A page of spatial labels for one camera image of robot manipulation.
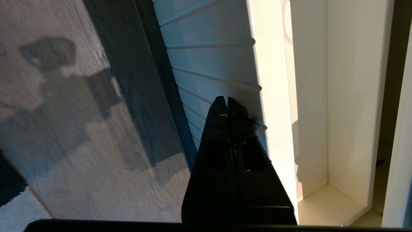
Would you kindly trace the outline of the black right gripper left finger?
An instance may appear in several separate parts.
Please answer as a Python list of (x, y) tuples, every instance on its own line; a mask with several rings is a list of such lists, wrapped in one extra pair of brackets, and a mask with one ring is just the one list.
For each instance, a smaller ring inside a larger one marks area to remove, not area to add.
[(223, 96), (212, 102), (181, 209), (183, 223), (226, 223), (236, 206), (237, 180)]

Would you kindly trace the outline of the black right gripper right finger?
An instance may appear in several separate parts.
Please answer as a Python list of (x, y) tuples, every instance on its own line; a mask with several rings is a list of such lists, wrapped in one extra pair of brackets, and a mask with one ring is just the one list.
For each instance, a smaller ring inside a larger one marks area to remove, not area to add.
[(260, 139), (256, 121), (228, 98), (237, 218), (246, 224), (296, 224), (294, 206)]

